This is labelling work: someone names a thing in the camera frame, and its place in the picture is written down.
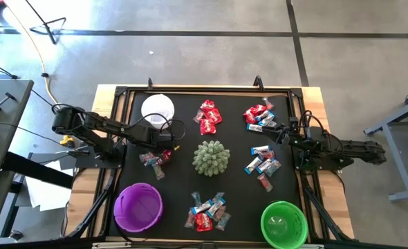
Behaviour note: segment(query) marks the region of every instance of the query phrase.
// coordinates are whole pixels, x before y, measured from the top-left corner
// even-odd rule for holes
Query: black mat
[[[131,123],[141,118],[142,102],[149,97],[146,93],[137,93],[133,99]],[[163,198],[164,212],[161,220],[145,232],[126,233],[129,237],[151,239],[202,239],[213,241],[264,241],[260,228],[260,219],[267,205],[276,200],[284,200],[301,206],[297,179],[293,170],[293,158],[289,147],[277,148],[272,141],[253,131],[246,130],[243,112],[256,104],[262,104],[259,97],[217,96],[217,95],[167,95],[175,106],[176,119],[182,120],[187,127],[187,135],[179,142],[180,149],[172,155],[168,165],[163,166],[165,177],[157,181],[152,168],[144,167],[138,155],[144,149],[130,146],[126,163],[122,171],[117,192],[134,183],[153,185]],[[216,134],[200,134],[199,125],[192,118],[196,115],[201,103],[210,99],[218,107],[223,121],[216,126]],[[275,105],[275,121],[288,124],[287,97],[269,98]],[[193,153],[204,140],[219,140],[231,157],[226,171],[218,176],[207,177],[198,174],[192,165]],[[283,165],[270,179],[273,185],[271,192],[266,192],[257,180],[258,173],[247,175],[244,167],[254,156],[250,148],[272,145],[277,160]],[[213,229],[209,232],[197,232],[184,228],[187,211],[194,201],[190,195],[199,191],[201,200],[211,199],[217,192],[225,192],[226,212],[232,215],[225,231]],[[114,221],[111,222],[109,236],[120,236]]]

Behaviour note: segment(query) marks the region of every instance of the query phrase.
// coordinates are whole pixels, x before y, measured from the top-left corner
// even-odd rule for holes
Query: yellow cable
[[[15,17],[15,19],[18,21],[19,25],[23,28],[24,32],[27,34],[27,36],[29,36],[30,41],[32,42],[33,46],[35,47],[35,50],[38,53],[39,56],[39,60],[41,61],[41,68],[43,69],[43,73],[46,73],[46,67],[44,66],[44,61],[43,61],[43,57],[41,56],[41,53],[39,52],[39,49],[37,47],[37,45],[35,44],[35,42],[33,41],[32,36],[30,36],[29,32],[27,31],[26,28],[24,28],[24,25],[19,21],[18,17],[16,16],[16,14],[12,11],[12,9],[9,7],[9,5],[4,1],[4,3],[6,4],[6,6],[8,7],[8,9],[11,11],[11,13],[13,14],[13,16]],[[50,92],[49,89],[49,82],[48,82],[48,78],[44,77],[44,82],[46,83],[46,91],[47,94],[49,94],[50,98],[52,99],[52,101],[55,104],[58,104],[57,100],[55,99],[55,97],[53,97],[52,93]]]

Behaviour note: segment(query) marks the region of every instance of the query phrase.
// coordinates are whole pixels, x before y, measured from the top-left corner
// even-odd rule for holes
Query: pile of candy
[[[200,124],[201,135],[215,134],[216,124],[223,121],[219,110],[215,106],[215,103],[211,100],[206,100],[202,103],[198,113],[193,120]]]
[[[225,212],[225,200],[223,199],[223,195],[223,192],[216,193],[213,199],[201,203],[199,192],[193,192],[192,197],[195,200],[195,207],[190,208],[184,226],[193,229],[196,223],[196,231],[210,231],[213,229],[211,219],[214,219],[218,222],[215,228],[224,231],[225,225],[227,225],[231,216]]]
[[[257,177],[258,180],[261,181],[266,191],[269,192],[272,190],[273,186],[267,179],[266,174],[268,177],[272,177],[273,173],[281,167],[281,163],[275,159],[275,153],[268,145],[253,147],[250,149],[250,152],[252,155],[258,154],[258,156],[247,165],[244,170],[250,175],[253,170],[256,169],[259,173],[259,176]]]
[[[170,161],[171,151],[163,150],[160,153],[149,152],[140,155],[141,163],[144,166],[151,166],[155,171],[156,180],[164,178],[164,172],[161,169],[161,165]]]
[[[275,127],[277,123],[273,121],[275,115],[270,111],[273,108],[273,104],[268,101],[267,97],[262,98],[266,105],[257,104],[255,107],[250,107],[245,111],[244,118],[247,124],[247,130],[260,131],[262,127]]]

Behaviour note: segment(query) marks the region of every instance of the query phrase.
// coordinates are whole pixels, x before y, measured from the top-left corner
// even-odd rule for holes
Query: succulent
[[[222,174],[229,163],[230,150],[224,149],[219,141],[204,141],[194,152],[193,165],[199,174],[213,176]]]

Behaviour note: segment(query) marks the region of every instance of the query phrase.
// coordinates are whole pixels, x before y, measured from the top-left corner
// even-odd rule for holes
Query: green bowl
[[[299,248],[307,239],[308,225],[302,211],[292,203],[277,201],[261,216],[261,231],[274,248]]]

